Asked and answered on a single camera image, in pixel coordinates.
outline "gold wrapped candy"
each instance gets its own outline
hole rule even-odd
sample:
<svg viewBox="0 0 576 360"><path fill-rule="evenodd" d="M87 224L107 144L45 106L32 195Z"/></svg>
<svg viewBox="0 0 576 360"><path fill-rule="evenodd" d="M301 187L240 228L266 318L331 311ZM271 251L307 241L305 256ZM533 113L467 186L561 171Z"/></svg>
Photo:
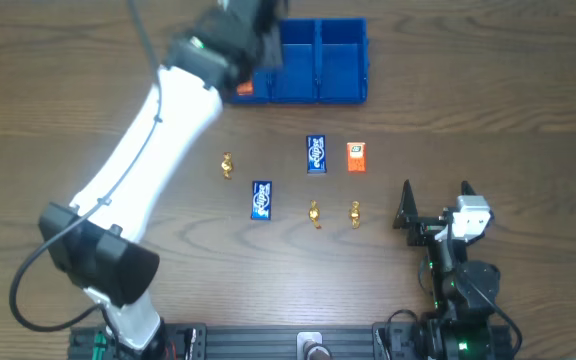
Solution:
<svg viewBox="0 0 576 360"><path fill-rule="evenodd" d="M310 221L315 225L315 228L321 229L321 225L319 225L319 207L317 207L315 200L310 201L310 211L308 215L310 216Z"/></svg>
<svg viewBox="0 0 576 360"><path fill-rule="evenodd" d="M224 178L226 178L226 180L232 179L230 172L233 171L235 167L232 164L231 153L224 153L224 162L221 163L221 168L224 169Z"/></svg>
<svg viewBox="0 0 576 360"><path fill-rule="evenodd" d="M359 201L352 202L352 208L348 214L350 220L352 220L352 228L359 228Z"/></svg>

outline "candy inside blue tray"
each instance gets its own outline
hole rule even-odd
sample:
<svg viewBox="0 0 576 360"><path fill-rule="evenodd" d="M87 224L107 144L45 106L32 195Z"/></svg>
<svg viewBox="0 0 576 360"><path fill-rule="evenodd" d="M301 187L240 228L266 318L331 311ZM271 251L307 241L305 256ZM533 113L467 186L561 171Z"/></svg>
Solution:
<svg viewBox="0 0 576 360"><path fill-rule="evenodd" d="M254 93L233 103L359 104L368 96L366 19L281 23L284 66L253 75Z"/></svg>

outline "blue tray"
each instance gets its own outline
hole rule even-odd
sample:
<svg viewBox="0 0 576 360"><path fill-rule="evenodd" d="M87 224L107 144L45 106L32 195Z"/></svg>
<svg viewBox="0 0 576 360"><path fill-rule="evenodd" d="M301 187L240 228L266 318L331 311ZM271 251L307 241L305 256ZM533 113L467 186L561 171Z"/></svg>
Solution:
<svg viewBox="0 0 576 360"><path fill-rule="evenodd" d="M360 104L368 96L366 19L281 22L284 66L253 75L254 93L238 104Z"/></svg>

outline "wood grain surface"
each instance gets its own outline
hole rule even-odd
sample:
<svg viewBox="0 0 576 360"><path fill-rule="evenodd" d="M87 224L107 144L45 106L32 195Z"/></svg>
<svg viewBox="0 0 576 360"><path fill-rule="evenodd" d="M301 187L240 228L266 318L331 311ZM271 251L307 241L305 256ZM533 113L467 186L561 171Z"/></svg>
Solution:
<svg viewBox="0 0 576 360"><path fill-rule="evenodd" d="M211 1L142 1L160 53ZM146 245L168 322L370 324L432 309L423 250L391 229L410 179L420 211L454 204L463 179L497 219L470 257L502 272L498 304L524 332L521 359L576 357L576 0L294 0L294 17L368 19L364 106L229 107L159 201ZM38 215L98 171L150 85L119 0L0 0L0 359L64 359L68 332L16 324L8 289L41 242ZM326 134L329 173L305 174L305 136ZM367 143L364 175L345 144ZM230 151L232 181L221 175ZM252 180L274 181L273 220L252 222ZM315 199L323 229L307 213ZM361 203L353 231L350 203ZM23 311L61 322L90 305L43 257ZM87 324L100 322L91 318Z"/></svg>

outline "brown tabletop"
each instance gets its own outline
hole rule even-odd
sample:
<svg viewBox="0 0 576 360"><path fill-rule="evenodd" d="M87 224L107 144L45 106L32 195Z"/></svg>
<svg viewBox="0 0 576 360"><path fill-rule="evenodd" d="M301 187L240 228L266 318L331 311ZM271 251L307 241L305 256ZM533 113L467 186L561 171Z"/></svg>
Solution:
<svg viewBox="0 0 576 360"><path fill-rule="evenodd" d="M208 3L140 5L161 54ZM524 332L519 357L576 357L576 1L295 0L292 10L368 19L368 101L225 109L145 238L162 258L152 293L165 319L371 324L400 308L430 311L416 277L424 250L391 228L401 187L410 179L420 212L439 215L467 179L497 217L470 258L502 272L497 302ZM65 358L68 332L14 322L10 280L41 242L44 206L67 204L99 170L150 82L122 1L0 0L0 359ZM313 133L327 135L321 177L305 173ZM367 144L366 174L346 171L350 141ZM249 220L259 179L273 180L271 222ZM90 305L47 256L20 302L45 324Z"/></svg>

